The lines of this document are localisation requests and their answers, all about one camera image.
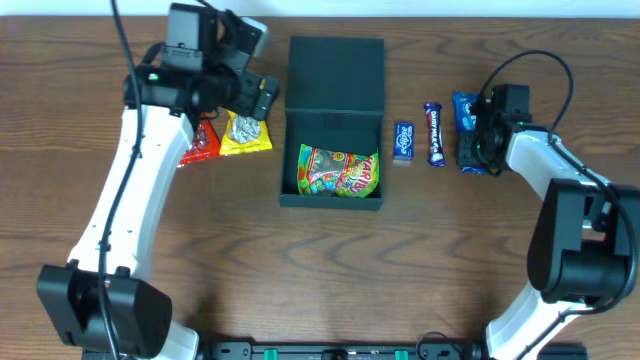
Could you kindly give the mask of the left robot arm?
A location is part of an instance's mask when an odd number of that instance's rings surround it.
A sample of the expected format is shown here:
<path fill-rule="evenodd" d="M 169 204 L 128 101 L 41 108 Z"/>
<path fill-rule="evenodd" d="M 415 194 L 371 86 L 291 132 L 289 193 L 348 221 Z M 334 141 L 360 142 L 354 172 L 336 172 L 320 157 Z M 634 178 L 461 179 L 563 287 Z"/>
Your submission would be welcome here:
<path fill-rule="evenodd" d="M 114 161 L 94 213 L 37 295 L 61 341 L 87 359 L 194 359 L 198 333 L 150 284 L 157 228 L 174 175 L 206 113 L 267 117 L 277 79 L 252 73 L 268 28 L 206 2 L 175 3 L 167 36 L 130 61 Z"/>

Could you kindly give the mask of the blue Oreo cookie pack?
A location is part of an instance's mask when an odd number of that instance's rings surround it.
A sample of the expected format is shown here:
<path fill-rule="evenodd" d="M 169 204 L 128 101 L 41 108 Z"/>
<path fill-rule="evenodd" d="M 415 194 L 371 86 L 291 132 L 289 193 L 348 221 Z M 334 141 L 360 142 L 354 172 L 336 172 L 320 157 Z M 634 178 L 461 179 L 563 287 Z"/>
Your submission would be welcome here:
<path fill-rule="evenodd" d="M 476 116 L 472 113 L 472 106 L 476 103 L 477 94 L 455 92 L 452 102 L 456 122 L 456 164 L 461 173 L 487 175 L 488 172 L 476 161 L 472 154 L 473 141 L 476 130 Z"/>

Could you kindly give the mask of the red Hacks candy bag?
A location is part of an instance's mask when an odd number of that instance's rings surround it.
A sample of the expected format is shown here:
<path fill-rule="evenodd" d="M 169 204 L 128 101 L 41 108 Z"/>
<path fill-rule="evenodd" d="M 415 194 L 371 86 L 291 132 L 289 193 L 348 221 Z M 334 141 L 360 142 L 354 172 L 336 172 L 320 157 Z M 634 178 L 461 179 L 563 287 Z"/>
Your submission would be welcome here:
<path fill-rule="evenodd" d="M 179 167 L 188 164 L 204 161 L 220 156 L 220 140 L 211 124 L 211 121 L 202 116 L 199 126 L 195 132 L 191 147 L 185 152 Z"/>

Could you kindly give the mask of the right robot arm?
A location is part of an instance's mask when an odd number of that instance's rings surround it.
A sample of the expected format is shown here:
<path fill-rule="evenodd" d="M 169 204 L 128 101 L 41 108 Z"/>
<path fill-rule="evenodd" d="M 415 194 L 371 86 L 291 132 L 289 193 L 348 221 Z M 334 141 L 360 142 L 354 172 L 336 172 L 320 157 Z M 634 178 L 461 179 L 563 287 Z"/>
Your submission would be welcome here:
<path fill-rule="evenodd" d="M 639 191 L 592 172 L 551 129 L 534 124 L 529 88 L 505 84 L 464 107 L 456 160 L 520 175 L 542 200 L 527 253 L 528 281 L 484 328 L 486 359 L 537 359 L 571 321 L 627 297 L 639 269 Z"/>

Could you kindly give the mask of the green Haribo gummy bag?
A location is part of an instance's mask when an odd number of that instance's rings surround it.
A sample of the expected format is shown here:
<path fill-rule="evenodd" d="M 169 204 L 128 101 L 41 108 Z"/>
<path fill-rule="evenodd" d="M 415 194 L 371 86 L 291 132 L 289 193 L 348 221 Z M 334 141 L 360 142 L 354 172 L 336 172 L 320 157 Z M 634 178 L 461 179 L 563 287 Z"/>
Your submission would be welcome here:
<path fill-rule="evenodd" d="M 300 195 L 365 198 L 378 186 L 379 154 L 359 155 L 302 144 L 297 162 Z"/>

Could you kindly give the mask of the purple Dairy Milk bar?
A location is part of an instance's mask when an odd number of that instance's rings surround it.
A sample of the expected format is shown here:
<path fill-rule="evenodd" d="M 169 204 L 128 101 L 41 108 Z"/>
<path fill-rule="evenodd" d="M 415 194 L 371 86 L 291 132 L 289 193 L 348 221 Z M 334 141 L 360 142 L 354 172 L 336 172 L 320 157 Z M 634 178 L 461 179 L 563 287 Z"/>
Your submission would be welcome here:
<path fill-rule="evenodd" d="M 442 106 L 439 103 L 424 105 L 429 132 L 428 163 L 434 167 L 443 167 L 446 164 L 441 137 L 441 109 Z"/>

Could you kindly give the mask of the yellow Hacks candy bag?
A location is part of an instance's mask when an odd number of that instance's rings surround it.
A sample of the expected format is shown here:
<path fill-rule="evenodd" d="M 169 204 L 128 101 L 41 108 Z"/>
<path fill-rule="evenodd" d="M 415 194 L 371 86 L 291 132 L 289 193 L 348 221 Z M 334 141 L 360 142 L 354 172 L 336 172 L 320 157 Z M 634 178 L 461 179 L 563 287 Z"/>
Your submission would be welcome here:
<path fill-rule="evenodd" d="M 228 110 L 229 120 L 221 140 L 220 154 L 237 155 L 273 148 L 265 121 L 240 116 Z"/>

